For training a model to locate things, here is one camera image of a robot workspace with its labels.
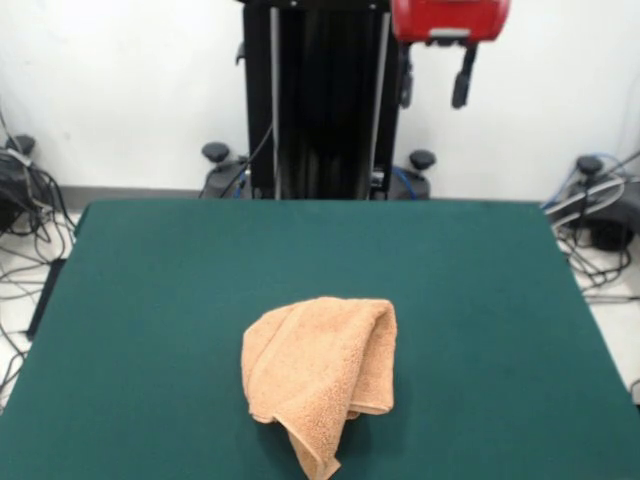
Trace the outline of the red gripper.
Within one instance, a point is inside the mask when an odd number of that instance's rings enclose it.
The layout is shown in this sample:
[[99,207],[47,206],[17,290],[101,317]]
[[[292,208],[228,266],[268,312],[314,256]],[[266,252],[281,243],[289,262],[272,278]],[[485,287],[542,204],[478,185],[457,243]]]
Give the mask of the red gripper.
[[[423,1],[393,0],[392,27],[400,43],[401,82],[399,104],[410,106],[413,91],[411,44],[436,40],[470,42],[494,41],[503,30],[510,1]],[[468,93],[477,48],[467,47],[452,93],[452,107],[463,108]]]

